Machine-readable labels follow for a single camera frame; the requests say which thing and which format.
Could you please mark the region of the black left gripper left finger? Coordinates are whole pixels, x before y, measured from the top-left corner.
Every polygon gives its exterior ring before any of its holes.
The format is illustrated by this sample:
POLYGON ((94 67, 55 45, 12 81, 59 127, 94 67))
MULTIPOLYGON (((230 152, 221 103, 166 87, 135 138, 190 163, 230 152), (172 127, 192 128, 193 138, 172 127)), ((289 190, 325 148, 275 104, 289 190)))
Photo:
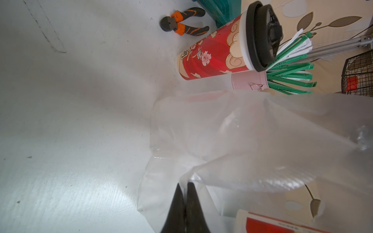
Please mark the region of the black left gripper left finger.
POLYGON ((173 200, 161 233, 184 233, 186 230, 186 206, 180 184, 176 186, 173 200))

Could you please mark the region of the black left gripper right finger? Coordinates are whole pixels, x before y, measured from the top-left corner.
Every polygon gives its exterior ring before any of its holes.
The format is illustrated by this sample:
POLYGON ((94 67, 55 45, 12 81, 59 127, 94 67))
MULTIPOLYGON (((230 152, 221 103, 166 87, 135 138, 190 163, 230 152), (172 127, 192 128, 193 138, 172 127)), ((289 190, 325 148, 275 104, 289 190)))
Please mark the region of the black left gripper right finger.
POLYGON ((187 184, 186 195, 186 233, 210 233, 194 183, 187 184))

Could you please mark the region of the clear plastic carrier bag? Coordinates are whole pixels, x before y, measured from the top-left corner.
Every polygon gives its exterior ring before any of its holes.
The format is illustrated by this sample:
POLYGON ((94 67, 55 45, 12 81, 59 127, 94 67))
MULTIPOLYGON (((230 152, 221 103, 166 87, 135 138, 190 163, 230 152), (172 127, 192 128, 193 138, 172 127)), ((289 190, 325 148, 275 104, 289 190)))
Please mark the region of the clear plastic carrier bag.
POLYGON ((373 99, 226 90, 152 110, 138 211, 155 232, 174 191, 194 183, 209 229, 239 210, 330 233, 373 230, 373 99))

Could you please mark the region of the red milk tea cup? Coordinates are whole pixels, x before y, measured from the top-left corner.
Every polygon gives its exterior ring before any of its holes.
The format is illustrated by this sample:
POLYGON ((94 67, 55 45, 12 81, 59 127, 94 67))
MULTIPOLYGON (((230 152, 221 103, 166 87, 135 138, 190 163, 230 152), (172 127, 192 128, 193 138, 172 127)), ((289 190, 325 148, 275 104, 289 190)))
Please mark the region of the red milk tea cup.
POLYGON ((239 210, 233 233, 326 233, 326 231, 239 210))
POLYGON ((270 4, 247 10, 178 54, 176 71, 195 80, 244 71, 265 71, 276 60, 282 26, 270 4))

